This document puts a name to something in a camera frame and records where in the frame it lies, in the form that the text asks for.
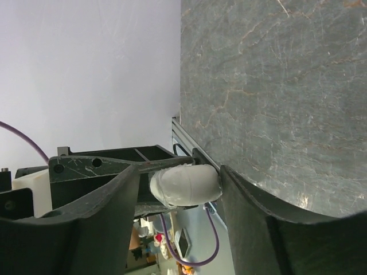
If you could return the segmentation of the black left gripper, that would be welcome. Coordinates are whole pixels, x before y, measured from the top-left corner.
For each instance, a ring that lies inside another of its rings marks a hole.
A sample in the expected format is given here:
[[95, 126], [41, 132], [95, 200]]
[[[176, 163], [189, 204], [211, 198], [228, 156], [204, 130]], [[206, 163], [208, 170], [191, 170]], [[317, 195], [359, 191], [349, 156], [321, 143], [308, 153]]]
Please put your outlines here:
[[159, 145], [86, 152], [60, 147], [58, 156], [48, 163], [52, 207], [71, 203], [105, 185], [129, 166], [137, 166], [140, 181], [135, 216], [166, 213], [168, 208], [150, 192], [151, 177], [162, 169], [193, 162], [191, 156], [177, 156]]

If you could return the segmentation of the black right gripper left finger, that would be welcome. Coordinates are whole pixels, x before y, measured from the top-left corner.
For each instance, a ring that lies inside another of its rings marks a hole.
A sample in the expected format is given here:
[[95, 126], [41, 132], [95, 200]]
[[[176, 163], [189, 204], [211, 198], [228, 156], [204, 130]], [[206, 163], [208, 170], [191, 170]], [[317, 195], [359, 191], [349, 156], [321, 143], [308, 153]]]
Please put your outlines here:
[[124, 274], [136, 166], [40, 218], [1, 219], [1, 274]]

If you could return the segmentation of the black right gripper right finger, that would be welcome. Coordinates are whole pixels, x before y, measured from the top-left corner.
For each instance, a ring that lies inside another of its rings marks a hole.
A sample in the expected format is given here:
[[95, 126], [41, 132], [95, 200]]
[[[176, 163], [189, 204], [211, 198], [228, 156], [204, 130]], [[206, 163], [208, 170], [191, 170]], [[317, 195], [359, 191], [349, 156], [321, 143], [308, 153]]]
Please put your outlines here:
[[220, 169], [236, 274], [365, 274], [366, 212], [336, 218], [292, 205]]

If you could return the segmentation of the white earbud charging case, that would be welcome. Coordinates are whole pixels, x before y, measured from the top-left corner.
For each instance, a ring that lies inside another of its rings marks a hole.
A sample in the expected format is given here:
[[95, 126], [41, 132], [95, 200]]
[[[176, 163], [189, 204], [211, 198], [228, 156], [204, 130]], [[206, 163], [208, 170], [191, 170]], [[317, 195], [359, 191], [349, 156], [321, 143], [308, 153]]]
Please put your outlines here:
[[201, 205], [222, 196], [220, 177], [208, 164], [183, 164], [157, 171], [150, 179], [150, 191], [170, 209]]

